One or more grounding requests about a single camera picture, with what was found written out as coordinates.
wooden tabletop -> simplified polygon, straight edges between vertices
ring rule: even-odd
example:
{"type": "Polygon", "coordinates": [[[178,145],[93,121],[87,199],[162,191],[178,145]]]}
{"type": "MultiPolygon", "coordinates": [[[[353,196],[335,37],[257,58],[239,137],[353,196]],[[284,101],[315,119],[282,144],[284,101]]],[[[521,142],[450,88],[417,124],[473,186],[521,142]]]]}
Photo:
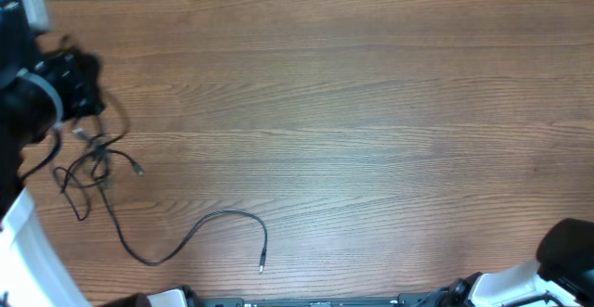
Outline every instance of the wooden tabletop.
{"type": "MultiPolygon", "coordinates": [[[[594,220],[594,0],[115,0],[51,5],[104,61],[133,132],[78,223],[35,175],[45,231],[93,303],[393,296],[534,257],[594,220]]],[[[57,34],[42,42],[50,47],[57,34]]],[[[113,132],[120,127],[106,112],[113,132]]],[[[84,144],[65,135],[58,163],[84,144]]],[[[30,167],[47,153],[27,150],[30,167]]],[[[76,203],[84,205],[75,196],[76,203]]]]}

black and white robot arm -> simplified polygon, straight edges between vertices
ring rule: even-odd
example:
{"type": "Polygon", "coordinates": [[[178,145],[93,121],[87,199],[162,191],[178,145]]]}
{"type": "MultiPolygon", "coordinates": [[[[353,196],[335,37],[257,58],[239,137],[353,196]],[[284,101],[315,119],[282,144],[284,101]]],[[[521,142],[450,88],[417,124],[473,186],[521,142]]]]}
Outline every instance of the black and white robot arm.
{"type": "MultiPolygon", "coordinates": [[[[105,108],[98,59],[76,46],[42,53],[35,39],[49,30],[44,0],[0,0],[0,306],[90,305],[45,237],[24,185],[28,174],[19,175],[25,146],[65,121],[99,115],[105,108]]],[[[594,307],[594,224],[564,220],[543,239],[534,260],[429,293],[201,300],[182,287],[140,297],[153,307],[594,307]]]]}

wood grain surface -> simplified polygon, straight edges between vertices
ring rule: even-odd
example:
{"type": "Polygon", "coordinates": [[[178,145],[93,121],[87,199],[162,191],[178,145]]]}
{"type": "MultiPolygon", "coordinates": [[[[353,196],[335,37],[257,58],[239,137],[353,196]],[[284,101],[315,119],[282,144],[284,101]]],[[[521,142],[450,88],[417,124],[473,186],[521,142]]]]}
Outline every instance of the wood grain surface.
{"type": "MultiPolygon", "coordinates": [[[[203,297],[391,296],[534,256],[594,220],[594,0],[119,0],[52,4],[130,115],[110,199],[81,224],[29,186],[93,303],[191,285],[203,297]]],[[[51,46],[58,35],[43,44],[51,46]]],[[[119,127],[107,112],[111,130],[119,127]]],[[[83,145],[66,136],[58,162],[83,145]]],[[[27,151],[30,167],[47,152],[27,151]]]]}

